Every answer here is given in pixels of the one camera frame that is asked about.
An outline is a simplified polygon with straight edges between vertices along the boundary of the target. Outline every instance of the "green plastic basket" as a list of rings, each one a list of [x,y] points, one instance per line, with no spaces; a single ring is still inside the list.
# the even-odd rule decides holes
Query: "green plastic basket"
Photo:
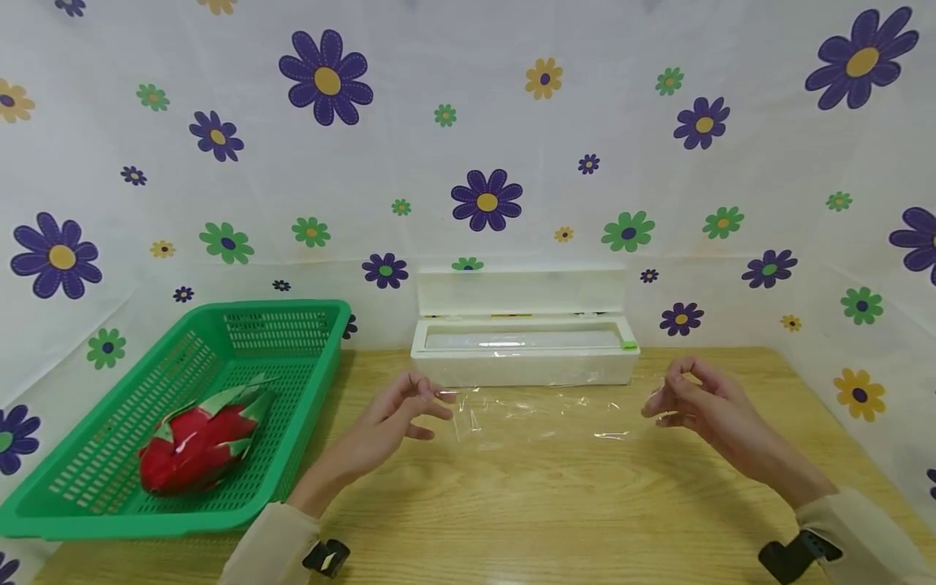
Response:
[[[0,506],[0,535],[156,538],[249,524],[292,487],[341,359],[342,300],[209,304],[186,314]],[[218,488],[154,498],[138,450],[162,416],[247,382],[277,379],[247,459]]]

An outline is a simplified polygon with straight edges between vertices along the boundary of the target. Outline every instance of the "sleeve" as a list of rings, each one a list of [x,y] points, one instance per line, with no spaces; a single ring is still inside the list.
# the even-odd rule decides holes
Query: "sleeve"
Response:
[[[804,505],[797,522],[842,551],[837,561],[819,562],[836,585],[936,585],[910,537],[855,490]]]
[[[318,540],[318,522],[296,508],[267,504],[225,564],[218,585],[307,585],[302,559]]]

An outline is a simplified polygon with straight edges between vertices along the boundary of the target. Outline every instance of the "table surface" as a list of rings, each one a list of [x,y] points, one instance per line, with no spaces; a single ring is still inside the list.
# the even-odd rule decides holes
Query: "table surface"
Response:
[[[783,501],[689,431],[639,415],[679,353],[645,349],[626,387],[465,392],[454,423],[427,424],[435,441],[405,442],[331,506],[323,534],[352,550],[337,582],[775,583],[756,555],[795,533]],[[735,375],[778,431],[886,510],[933,564],[936,539],[776,352],[695,353]],[[306,462],[408,364],[404,352],[344,353]],[[35,584],[213,585],[238,538],[66,543]],[[816,566],[800,581],[825,582]]]

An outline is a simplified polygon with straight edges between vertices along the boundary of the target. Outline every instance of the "floral backdrop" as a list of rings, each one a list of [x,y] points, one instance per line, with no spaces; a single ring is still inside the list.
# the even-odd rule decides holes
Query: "floral backdrop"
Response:
[[[0,499],[201,303],[341,298],[347,347],[403,348],[416,271],[625,267],[644,346],[776,348],[936,528],[934,24],[8,0]],[[53,548],[0,539],[0,584]]]

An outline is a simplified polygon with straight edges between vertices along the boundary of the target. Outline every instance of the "red dragon fruit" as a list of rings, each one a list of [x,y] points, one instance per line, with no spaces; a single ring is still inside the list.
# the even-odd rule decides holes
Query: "red dragon fruit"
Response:
[[[262,388],[275,379],[259,374],[243,386],[166,415],[139,451],[143,489],[162,497],[217,486],[246,457],[273,400],[273,393]]]

